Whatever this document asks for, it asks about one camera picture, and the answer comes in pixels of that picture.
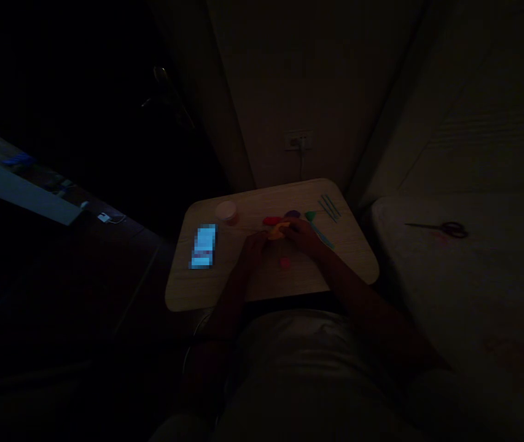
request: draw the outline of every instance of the person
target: person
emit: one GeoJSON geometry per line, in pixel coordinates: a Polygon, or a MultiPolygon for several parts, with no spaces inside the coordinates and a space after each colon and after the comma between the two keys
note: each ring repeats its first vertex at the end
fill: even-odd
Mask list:
{"type": "Polygon", "coordinates": [[[316,262],[348,316],[274,312],[236,341],[268,233],[248,236],[191,348],[174,414],[151,442],[462,440],[464,404],[453,400],[446,361],[308,222],[284,221],[287,240],[316,262]]]}

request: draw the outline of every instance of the door handle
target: door handle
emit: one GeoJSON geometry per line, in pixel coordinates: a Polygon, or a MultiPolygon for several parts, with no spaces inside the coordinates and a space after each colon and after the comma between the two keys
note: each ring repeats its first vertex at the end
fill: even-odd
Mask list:
{"type": "Polygon", "coordinates": [[[176,115],[176,121],[180,126],[185,129],[194,129],[194,121],[190,117],[190,114],[184,105],[184,101],[172,84],[165,69],[155,66],[153,68],[153,75],[159,84],[160,93],[154,95],[153,97],[147,98],[141,107],[148,106],[154,100],[162,99],[167,106],[170,106],[173,109],[176,115]]]}

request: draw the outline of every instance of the modeling clay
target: modeling clay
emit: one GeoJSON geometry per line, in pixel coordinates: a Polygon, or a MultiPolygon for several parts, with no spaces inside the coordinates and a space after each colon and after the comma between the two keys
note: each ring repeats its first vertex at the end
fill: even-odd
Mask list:
{"type": "Polygon", "coordinates": [[[307,218],[307,221],[313,222],[313,220],[315,219],[315,215],[316,214],[317,214],[317,212],[313,212],[313,211],[305,212],[305,218],[307,218]]]}
{"type": "Polygon", "coordinates": [[[270,234],[268,235],[268,239],[274,240],[274,239],[280,239],[284,238],[284,233],[280,231],[281,227],[288,227],[290,225],[289,222],[285,223],[278,223],[274,226],[272,230],[270,230],[270,234]]]}
{"type": "Polygon", "coordinates": [[[288,211],[285,215],[284,215],[284,218],[286,217],[291,217],[291,218],[300,218],[300,212],[299,211],[288,211]]]}
{"type": "Polygon", "coordinates": [[[276,225],[280,222],[282,218],[281,217],[266,217],[262,221],[262,224],[264,225],[276,225]]]}
{"type": "Polygon", "coordinates": [[[283,270],[288,270],[291,267],[291,261],[287,257],[280,258],[280,267],[283,270]]]}

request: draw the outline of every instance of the purple clay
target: purple clay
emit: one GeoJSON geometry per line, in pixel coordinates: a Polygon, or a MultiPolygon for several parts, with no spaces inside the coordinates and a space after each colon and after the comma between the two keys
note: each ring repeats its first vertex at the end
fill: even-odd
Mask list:
{"type": "Polygon", "coordinates": [[[300,218],[300,212],[299,211],[288,211],[286,215],[284,215],[284,218],[290,217],[290,218],[300,218]]]}

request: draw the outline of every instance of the small jar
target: small jar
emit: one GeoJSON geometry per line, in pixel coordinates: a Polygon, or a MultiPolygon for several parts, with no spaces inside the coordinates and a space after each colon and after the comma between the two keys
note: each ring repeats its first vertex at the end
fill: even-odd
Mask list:
{"type": "Polygon", "coordinates": [[[223,201],[214,211],[218,219],[224,221],[227,225],[235,225],[239,221],[239,214],[237,213],[237,204],[233,201],[223,201]]]}

